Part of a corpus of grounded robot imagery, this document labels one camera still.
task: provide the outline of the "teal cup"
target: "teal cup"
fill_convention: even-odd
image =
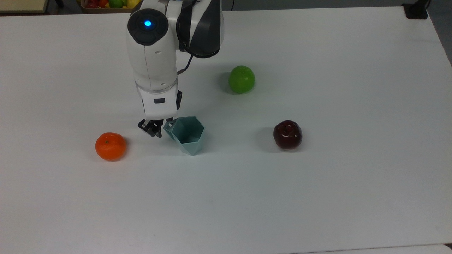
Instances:
[[[201,150],[205,131],[204,126],[195,116],[166,122],[163,129],[176,141],[182,152],[195,155]]]

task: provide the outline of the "white table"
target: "white table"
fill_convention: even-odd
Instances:
[[[0,253],[278,254],[452,242],[452,68],[401,7],[226,12],[179,77],[200,154],[150,138],[127,14],[0,17]],[[178,54],[178,67],[188,56]],[[248,94],[226,88],[236,65]],[[298,122],[282,152],[273,127]],[[127,138],[102,161],[97,137]]]

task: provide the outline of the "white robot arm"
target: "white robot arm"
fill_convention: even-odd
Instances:
[[[177,116],[176,50],[206,58],[224,36],[221,0],[143,0],[127,24],[127,52],[146,119],[138,126],[161,137],[164,119]]]

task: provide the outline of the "black button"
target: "black button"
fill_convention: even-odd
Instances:
[[[153,33],[136,32],[134,37],[144,44],[152,44],[155,41],[155,35]]]
[[[165,103],[165,98],[154,99],[155,104]]]
[[[132,16],[129,19],[128,25],[129,25],[129,31],[135,30],[137,28],[137,15]]]

